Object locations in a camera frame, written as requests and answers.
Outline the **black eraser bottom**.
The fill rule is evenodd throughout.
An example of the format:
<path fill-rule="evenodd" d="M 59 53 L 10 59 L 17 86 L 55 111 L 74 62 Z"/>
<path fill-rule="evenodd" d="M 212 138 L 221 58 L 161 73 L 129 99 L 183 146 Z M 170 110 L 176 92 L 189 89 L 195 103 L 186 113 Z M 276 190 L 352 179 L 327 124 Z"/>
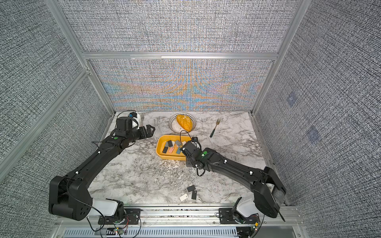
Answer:
<path fill-rule="evenodd" d="M 193 190 L 193 191 L 192 191 L 192 194 L 191 194 L 191 198 L 192 198 L 192 200 L 196 200 L 196 197 L 197 197 L 197 191 L 196 191 L 196 190 Z"/>

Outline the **white eraser bottom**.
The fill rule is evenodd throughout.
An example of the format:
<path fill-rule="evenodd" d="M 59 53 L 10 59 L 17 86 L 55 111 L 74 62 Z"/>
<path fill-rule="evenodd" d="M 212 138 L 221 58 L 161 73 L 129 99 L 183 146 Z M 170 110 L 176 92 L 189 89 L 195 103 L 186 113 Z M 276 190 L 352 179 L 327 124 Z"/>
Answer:
<path fill-rule="evenodd" d="M 186 199 L 188 199 L 188 194 L 187 193 L 185 193 L 184 195 L 182 195 L 182 196 L 180 196 L 179 197 L 179 200 L 181 201 L 181 202 L 183 202 L 183 201 L 185 201 Z"/>

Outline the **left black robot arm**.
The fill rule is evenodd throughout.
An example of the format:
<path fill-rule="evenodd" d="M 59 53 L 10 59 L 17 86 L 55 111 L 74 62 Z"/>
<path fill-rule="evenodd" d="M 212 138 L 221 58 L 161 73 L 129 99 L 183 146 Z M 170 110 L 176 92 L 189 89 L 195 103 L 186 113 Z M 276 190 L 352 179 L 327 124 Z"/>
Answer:
<path fill-rule="evenodd" d="M 103 139 L 97 150 L 65 176 L 56 176 L 49 186 L 49 213 L 76 221 L 100 216 L 104 221 L 122 221 L 126 216 L 123 202 L 93 199 L 89 186 L 98 174 L 138 140 L 153 137 L 155 127 L 141 126 L 136 113 L 116 120 L 116 127 Z"/>

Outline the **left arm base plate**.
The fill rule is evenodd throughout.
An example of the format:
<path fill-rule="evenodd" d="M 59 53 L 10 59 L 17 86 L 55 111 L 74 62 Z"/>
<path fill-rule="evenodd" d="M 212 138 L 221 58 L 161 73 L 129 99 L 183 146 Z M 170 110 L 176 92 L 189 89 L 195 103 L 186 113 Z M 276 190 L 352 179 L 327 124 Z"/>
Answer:
<path fill-rule="evenodd" d="M 112 216 L 100 217 L 98 225 L 137 225 L 140 220 L 141 209 L 127 208 L 118 209 Z"/>

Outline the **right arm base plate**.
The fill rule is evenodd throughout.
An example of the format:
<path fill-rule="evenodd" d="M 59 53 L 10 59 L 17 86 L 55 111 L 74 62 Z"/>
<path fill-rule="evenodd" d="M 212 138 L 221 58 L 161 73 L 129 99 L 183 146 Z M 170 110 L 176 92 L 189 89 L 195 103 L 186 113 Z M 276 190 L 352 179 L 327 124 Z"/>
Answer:
<path fill-rule="evenodd" d="M 220 224 L 259 224 L 261 219 L 257 214 L 252 214 L 249 217 L 245 217 L 235 211 L 233 208 L 219 208 L 217 217 L 220 220 Z"/>

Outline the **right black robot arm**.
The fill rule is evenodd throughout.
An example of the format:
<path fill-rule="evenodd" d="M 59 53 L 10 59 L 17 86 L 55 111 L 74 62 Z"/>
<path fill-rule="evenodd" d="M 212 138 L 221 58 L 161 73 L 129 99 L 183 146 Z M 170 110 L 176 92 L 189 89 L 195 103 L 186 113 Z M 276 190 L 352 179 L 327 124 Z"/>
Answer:
<path fill-rule="evenodd" d="M 277 218 L 280 215 L 286 188 L 272 168 L 258 169 L 245 166 L 224 157 L 213 149 L 201 150 L 197 144 L 198 141 L 193 139 L 181 148 L 188 166 L 203 172 L 224 175 L 240 183 L 252 193 L 236 201 L 232 209 L 236 220 L 248 219 L 258 213 L 270 218 Z"/>

